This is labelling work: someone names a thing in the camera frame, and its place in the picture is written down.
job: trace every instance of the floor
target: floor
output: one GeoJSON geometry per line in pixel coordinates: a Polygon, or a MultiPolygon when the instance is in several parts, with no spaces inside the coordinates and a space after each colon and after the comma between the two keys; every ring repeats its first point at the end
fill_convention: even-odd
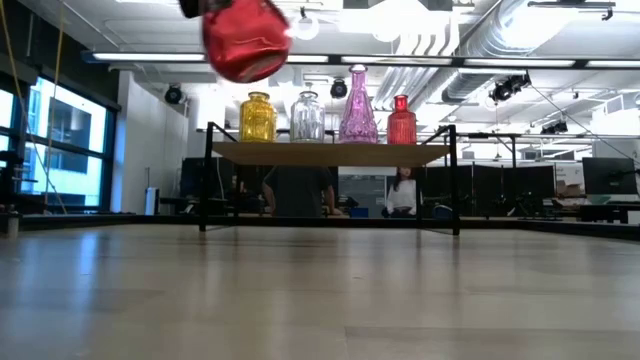
{"type": "Polygon", "coordinates": [[[637,359],[640,245],[118,226],[0,240],[0,359],[637,359]]]}

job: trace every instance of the glass vase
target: glass vase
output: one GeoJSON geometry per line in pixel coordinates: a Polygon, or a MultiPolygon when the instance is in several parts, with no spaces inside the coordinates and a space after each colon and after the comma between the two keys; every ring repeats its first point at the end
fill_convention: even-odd
{"type": "Polygon", "coordinates": [[[416,144],[416,114],[409,111],[407,95],[394,98],[395,110],[387,123],[388,144],[416,144]]]}
{"type": "Polygon", "coordinates": [[[225,79],[252,83],[275,73],[287,61],[292,44],[289,22],[271,1],[181,2],[186,1],[213,3],[202,17],[202,39],[207,59],[225,79]]]}
{"type": "Polygon", "coordinates": [[[340,142],[376,144],[378,129],[365,88],[367,68],[363,65],[354,65],[349,71],[351,72],[351,92],[340,123],[340,142]]]}
{"type": "Polygon", "coordinates": [[[291,142],[316,142],[324,140],[324,106],[313,91],[300,93],[298,101],[291,106],[291,142]]]}
{"type": "Polygon", "coordinates": [[[240,107],[240,141],[275,141],[277,113],[268,100],[268,94],[250,92],[249,100],[242,103],[240,107]]]}

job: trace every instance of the pink bottle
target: pink bottle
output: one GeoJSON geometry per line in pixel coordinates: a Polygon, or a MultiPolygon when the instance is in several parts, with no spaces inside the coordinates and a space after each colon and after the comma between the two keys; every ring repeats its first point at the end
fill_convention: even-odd
{"type": "Polygon", "coordinates": [[[344,116],[340,123],[340,142],[343,144],[376,144],[378,128],[373,118],[373,108],[365,88],[367,68],[354,65],[351,72],[351,92],[347,98],[344,116]]]}

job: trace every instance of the person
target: person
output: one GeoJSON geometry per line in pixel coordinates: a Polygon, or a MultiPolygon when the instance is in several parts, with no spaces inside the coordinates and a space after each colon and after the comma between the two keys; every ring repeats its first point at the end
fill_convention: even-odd
{"type": "Polygon", "coordinates": [[[385,218],[409,218],[416,215],[416,180],[411,168],[399,167],[389,189],[385,218]]]}
{"type": "Polygon", "coordinates": [[[272,216],[322,217],[323,193],[329,214],[340,215],[331,173],[324,167],[276,166],[264,178],[262,190],[272,216]]]}

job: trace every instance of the red vase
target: red vase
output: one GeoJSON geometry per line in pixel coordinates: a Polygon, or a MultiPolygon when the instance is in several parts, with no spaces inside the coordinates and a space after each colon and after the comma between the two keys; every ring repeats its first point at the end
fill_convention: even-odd
{"type": "Polygon", "coordinates": [[[387,124],[388,144],[416,144],[416,114],[409,111],[407,95],[394,98],[395,111],[387,124]]]}
{"type": "Polygon", "coordinates": [[[204,46],[213,69],[227,80],[250,83],[287,61],[287,19],[269,0],[232,0],[202,17],[204,46]]]}

